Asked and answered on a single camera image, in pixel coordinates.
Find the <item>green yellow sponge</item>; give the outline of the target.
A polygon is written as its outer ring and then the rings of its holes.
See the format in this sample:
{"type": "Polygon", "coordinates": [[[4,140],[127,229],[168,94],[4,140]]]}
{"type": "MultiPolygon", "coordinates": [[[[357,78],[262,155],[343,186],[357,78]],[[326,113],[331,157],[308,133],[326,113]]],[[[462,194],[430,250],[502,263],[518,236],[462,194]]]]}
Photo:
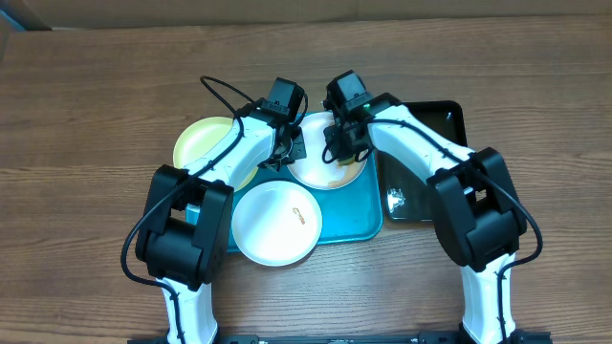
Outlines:
{"type": "Polygon", "coordinates": [[[349,157],[347,159],[342,159],[342,160],[338,159],[337,160],[338,166],[347,166],[347,165],[353,164],[355,162],[356,162],[356,160],[355,160],[354,156],[349,157]]]}

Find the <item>white plate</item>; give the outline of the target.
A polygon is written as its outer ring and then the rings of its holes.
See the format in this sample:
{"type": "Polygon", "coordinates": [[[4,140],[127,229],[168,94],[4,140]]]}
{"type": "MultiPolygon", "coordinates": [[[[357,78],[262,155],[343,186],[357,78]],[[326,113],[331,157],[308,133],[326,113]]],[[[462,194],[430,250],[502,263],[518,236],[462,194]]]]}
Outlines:
{"type": "Polygon", "coordinates": [[[322,159],[325,146],[323,130],[334,123],[331,112],[307,115],[300,123],[307,157],[288,166],[291,174],[301,183],[319,190],[331,190],[346,186],[355,180],[365,167],[365,162],[340,165],[329,164],[322,159]]]}
{"type": "Polygon", "coordinates": [[[287,181],[261,183],[233,210],[231,230],[238,249],[267,267],[305,258],[316,246],[323,225],[321,209],[304,187],[287,181]]]}

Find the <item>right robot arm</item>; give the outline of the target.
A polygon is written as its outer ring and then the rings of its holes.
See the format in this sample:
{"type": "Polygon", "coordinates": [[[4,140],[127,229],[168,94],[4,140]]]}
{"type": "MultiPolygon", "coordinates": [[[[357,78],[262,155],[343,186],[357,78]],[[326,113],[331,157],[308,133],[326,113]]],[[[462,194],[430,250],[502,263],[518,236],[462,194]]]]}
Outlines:
{"type": "Polygon", "coordinates": [[[515,330],[510,271],[527,219],[501,155],[475,152],[419,121],[389,93],[369,93],[353,71],[326,87],[325,162],[357,161],[378,150],[426,186],[436,237],[461,269],[465,312],[461,331],[471,343],[504,343],[515,330]]]}

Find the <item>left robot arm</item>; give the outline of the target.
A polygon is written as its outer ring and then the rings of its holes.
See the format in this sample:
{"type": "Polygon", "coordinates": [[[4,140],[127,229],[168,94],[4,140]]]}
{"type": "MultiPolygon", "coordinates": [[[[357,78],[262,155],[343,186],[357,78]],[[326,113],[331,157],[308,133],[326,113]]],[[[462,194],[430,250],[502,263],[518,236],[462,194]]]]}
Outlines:
{"type": "Polygon", "coordinates": [[[232,125],[201,158],[154,173],[142,217],[123,247],[133,248],[148,275],[123,273],[164,295],[168,330],[163,343],[214,343],[219,326],[211,283],[227,253],[234,191],[256,167],[277,167],[306,156],[300,122],[308,105],[302,87],[277,78],[260,99],[232,109],[232,125]]]}

